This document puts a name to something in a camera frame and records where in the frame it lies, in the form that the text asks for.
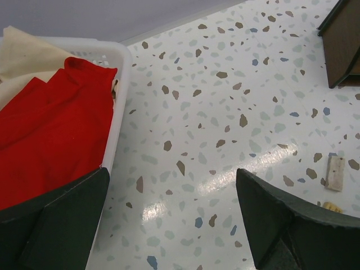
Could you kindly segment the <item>beige eraser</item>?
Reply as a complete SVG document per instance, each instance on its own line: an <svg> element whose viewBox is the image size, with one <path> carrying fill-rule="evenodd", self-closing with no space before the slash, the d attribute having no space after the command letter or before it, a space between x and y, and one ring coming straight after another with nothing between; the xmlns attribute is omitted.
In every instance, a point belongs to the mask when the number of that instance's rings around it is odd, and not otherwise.
<svg viewBox="0 0 360 270"><path fill-rule="evenodd" d="M330 156L327 164L325 188L341 192L343 190L345 159L339 156Z"/></svg>

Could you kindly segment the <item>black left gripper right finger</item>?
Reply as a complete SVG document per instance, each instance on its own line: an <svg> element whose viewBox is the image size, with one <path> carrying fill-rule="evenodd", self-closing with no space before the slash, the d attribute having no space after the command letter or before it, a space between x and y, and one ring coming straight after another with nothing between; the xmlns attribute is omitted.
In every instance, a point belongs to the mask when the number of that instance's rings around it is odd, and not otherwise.
<svg viewBox="0 0 360 270"><path fill-rule="evenodd" d="M245 169L236 173L256 269L359 269L359 218L283 191Z"/></svg>

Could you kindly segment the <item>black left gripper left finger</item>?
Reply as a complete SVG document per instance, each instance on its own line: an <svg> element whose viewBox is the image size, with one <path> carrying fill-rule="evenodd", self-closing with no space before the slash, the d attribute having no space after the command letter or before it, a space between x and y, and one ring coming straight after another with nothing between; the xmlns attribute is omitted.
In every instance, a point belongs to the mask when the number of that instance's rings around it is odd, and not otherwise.
<svg viewBox="0 0 360 270"><path fill-rule="evenodd" d="M1 210L1 269L85 269L108 186L100 168Z"/></svg>

